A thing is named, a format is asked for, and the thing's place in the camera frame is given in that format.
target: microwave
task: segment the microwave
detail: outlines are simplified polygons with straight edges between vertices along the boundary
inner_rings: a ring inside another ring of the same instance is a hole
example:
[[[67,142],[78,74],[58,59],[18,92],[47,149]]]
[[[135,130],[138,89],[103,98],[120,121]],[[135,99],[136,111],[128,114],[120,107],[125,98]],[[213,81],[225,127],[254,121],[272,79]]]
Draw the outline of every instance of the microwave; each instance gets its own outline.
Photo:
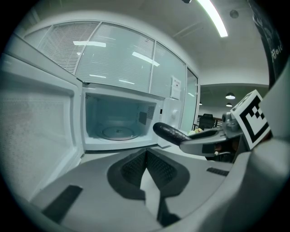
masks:
[[[83,83],[15,34],[0,76],[3,175],[28,200],[77,166],[85,151],[169,146],[153,125],[179,126],[181,101]]]

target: open microwave door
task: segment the open microwave door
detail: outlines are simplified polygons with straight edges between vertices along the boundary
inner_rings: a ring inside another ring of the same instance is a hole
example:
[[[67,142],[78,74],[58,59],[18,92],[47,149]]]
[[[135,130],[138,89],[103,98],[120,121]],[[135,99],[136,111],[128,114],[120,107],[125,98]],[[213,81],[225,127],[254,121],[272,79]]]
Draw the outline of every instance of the open microwave door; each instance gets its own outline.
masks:
[[[162,114],[160,114],[160,122],[166,123],[175,129],[178,129],[182,102],[173,98],[164,99]],[[166,147],[172,145],[170,142],[158,137],[158,145]]]
[[[82,83],[14,34],[0,67],[3,176],[30,200],[79,164]]]

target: black rubber pad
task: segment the black rubber pad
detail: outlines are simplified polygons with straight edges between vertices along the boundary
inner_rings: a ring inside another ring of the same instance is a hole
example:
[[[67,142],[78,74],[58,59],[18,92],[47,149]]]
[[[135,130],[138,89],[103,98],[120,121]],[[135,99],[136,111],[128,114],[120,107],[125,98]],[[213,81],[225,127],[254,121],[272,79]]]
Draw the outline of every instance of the black rubber pad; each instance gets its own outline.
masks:
[[[42,211],[42,213],[52,221],[61,223],[81,191],[81,187],[69,185]]]
[[[215,174],[221,175],[221,176],[227,176],[228,173],[229,173],[229,171],[225,171],[225,170],[221,170],[221,169],[215,169],[215,168],[208,168],[207,171],[211,172],[211,173],[215,173]]]

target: ceiling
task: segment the ceiling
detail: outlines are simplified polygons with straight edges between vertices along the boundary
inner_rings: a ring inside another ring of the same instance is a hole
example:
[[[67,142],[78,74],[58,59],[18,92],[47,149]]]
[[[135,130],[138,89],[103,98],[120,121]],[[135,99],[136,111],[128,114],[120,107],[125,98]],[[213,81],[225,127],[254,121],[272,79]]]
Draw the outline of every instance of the ceiling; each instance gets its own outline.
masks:
[[[68,10],[109,10],[142,18],[147,23],[173,37],[193,57],[200,59],[207,53],[222,54],[239,47],[255,47],[261,43],[246,0],[211,0],[219,12],[228,32],[221,38],[213,22],[196,1],[186,4],[182,0],[42,0],[33,9],[33,17],[23,22],[25,29],[53,14]],[[230,11],[239,13],[237,19]]]
[[[200,87],[200,101],[203,106],[225,107],[229,102],[235,106],[246,94],[257,90],[262,98],[267,94],[267,87],[256,87],[247,85],[211,85]],[[226,99],[226,95],[232,92],[236,99]]]

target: ceiling light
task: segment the ceiling light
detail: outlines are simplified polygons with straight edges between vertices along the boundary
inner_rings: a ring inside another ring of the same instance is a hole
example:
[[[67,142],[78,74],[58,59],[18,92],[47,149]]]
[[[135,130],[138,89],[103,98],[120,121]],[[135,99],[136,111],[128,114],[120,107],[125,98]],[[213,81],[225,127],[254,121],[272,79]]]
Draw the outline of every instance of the ceiling light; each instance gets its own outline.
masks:
[[[73,41],[73,44],[76,46],[98,46],[98,47],[106,47],[106,43],[95,42],[95,41]]]
[[[221,37],[227,37],[227,30],[225,25],[222,22],[221,17],[219,16],[217,10],[214,8],[210,0],[197,0],[200,5],[208,13],[209,17],[212,19],[214,25],[216,26]]]
[[[124,81],[124,80],[119,80],[120,82],[125,82],[125,83],[128,83],[128,84],[132,84],[132,85],[135,85],[135,83],[132,83],[132,82],[128,82],[128,81]]]
[[[235,95],[232,93],[232,92],[229,92],[227,95],[226,95],[226,99],[235,99]]]
[[[106,78],[104,76],[99,76],[99,75],[93,75],[93,74],[90,74],[91,77],[100,77],[100,78]]]
[[[149,62],[149,63],[152,63],[152,59],[150,59],[150,58],[148,58],[148,57],[146,57],[146,56],[143,56],[143,55],[141,55],[140,53],[133,52],[132,55],[133,55],[133,56],[136,56],[136,57],[138,57],[138,58],[140,58],[140,59],[142,59],[142,60],[145,60],[145,61],[147,61],[147,62]],[[154,65],[155,65],[156,67],[158,67],[160,64],[158,64],[156,61],[154,61]]]

